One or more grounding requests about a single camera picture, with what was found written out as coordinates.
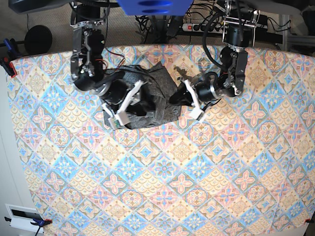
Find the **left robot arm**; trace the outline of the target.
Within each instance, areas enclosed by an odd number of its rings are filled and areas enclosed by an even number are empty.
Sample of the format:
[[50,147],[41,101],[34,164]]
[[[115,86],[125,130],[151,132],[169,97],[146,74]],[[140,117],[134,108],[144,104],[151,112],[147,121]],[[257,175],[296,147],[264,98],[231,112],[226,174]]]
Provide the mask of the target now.
[[[251,8],[243,12],[237,0],[227,0],[224,7],[224,11],[219,10],[211,17],[202,35],[204,52],[220,72],[209,71],[195,84],[181,80],[177,91],[169,99],[170,104],[175,106],[191,106],[190,117],[196,120],[202,120],[205,112],[223,97],[238,97],[244,89],[248,63],[246,48],[254,45],[260,11]],[[213,30],[217,23],[221,23],[222,42],[225,44],[220,61],[211,56],[206,43],[209,30]]]

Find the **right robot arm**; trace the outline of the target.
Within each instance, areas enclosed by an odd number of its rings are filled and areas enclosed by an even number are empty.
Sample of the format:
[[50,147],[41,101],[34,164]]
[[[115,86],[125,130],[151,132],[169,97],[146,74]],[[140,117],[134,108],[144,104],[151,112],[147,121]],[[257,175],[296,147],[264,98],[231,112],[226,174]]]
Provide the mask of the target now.
[[129,128],[130,116],[142,117],[156,109],[152,96],[145,89],[146,81],[139,79],[130,85],[126,73],[135,68],[122,68],[124,55],[114,69],[102,57],[106,35],[98,28],[108,22],[111,3],[81,0],[70,2],[70,25],[73,27],[73,49],[70,59],[72,83],[76,90],[91,92],[102,102],[102,109],[113,129]]

